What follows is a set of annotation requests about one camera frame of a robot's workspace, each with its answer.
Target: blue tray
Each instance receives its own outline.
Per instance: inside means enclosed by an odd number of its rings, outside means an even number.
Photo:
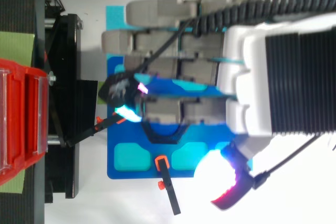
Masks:
[[[134,29],[124,22],[123,6],[107,6],[107,30]],[[108,74],[123,70],[123,57],[107,55]],[[161,95],[218,96],[215,87],[196,85],[176,80],[149,79],[138,76],[150,93]],[[108,108],[108,115],[113,111]],[[156,132],[169,135],[178,125],[152,124]],[[213,149],[222,149],[235,135],[223,125],[193,125],[188,128],[177,145],[152,144],[140,123],[124,122],[108,128],[108,176],[112,179],[157,178],[154,159],[166,155],[171,165],[172,177],[193,177],[200,159]]]

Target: purple led light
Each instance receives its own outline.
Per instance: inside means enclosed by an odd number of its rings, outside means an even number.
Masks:
[[[139,83],[138,85],[138,89],[142,92],[142,93],[145,93],[145,94],[148,94],[148,88],[145,87],[145,85],[143,83]]]

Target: wire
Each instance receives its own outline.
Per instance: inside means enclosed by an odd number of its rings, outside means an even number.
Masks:
[[[79,142],[83,141],[84,139],[87,139],[90,136],[93,136],[94,134],[110,127],[113,124],[119,124],[122,123],[122,120],[124,118],[118,114],[113,114],[112,116],[102,120],[98,124],[94,125],[93,127],[88,128],[87,130],[77,134],[76,136],[67,139],[66,143],[69,147],[75,146]]]
[[[334,12],[336,0],[243,0],[216,12],[193,18],[196,37],[209,32],[222,32],[232,25],[257,25],[274,16]]]
[[[309,145],[311,145],[313,142],[315,142],[321,135],[315,135],[310,140],[308,140],[305,144],[303,144],[300,148],[298,148],[296,151],[294,151],[292,154],[290,154],[288,157],[286,157],[283,161],[281,161],[279,164],[271,168],[270,170],[267,170],[263,173],[259,173],[257,176],[255,176],[254,180],[255,183],[253,185],[254,190],[256,190],[258,187],[260,187],[265,181],[268,179],[268,177],[275,172],[280,167],[284,166],[286,163],[291,161],[294,157],[296,157],[300,152],[302,152],[304,149],[306,149]]]
[[[183,22],[178,31],[176,31],[165,44],[162,45],[147,61],[140,64],[137,68],[134,69],[135,73],[143,72],[149,64],[156,60],[160,54],[162,54],[179,36],[182,35],[184,30],[191,24],[192,20],[187,20]]]
[[[306,143],[304,143],[300,148],[298,148],[296,151],[294,151],[292,154],[290,154],[288,157],[286,157],[283,161],[281,161],[279,164],[271,168],[267,171],[267,173],[271,174],[275,172],[280,167],[284,166],[286,163],[288,163],[290,160],[292,160],[294,157],[296,157],[300,152],[302,152],[304,149],[306,149],[309,145],[311,145],[313,142],[315,142],[321,135],[315,135],[310,140],[308,140]]]

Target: black metal frame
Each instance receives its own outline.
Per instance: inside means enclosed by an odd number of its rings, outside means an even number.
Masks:
[[[49,134],[56,134],[60,145],[49,145],[46,154],[45,202],[53,193],[75,198],[79,186],[79,144],[66,145],[95,123],[97,81],[77,80],[80,60],[79,17],[58,16],[51,30],[46,30],[47,68],[57,80],[49,91]]]
[[[56,18],[65,11],[61,0],[45,0],[45,3],[46,18]]]

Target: black ribbed cover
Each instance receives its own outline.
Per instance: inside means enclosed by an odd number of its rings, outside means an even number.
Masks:
[[[34,33],[35,0],[0,0],[0,31]]]
[[[274,133],[334,131],[336,33],[266,37]]]
[[[0,31],[36,36],[35,6],[35,0],[0,0]],[[22,194],[0,193],[0,224],[44,223],[44,164],[42,158],[26,169]]]

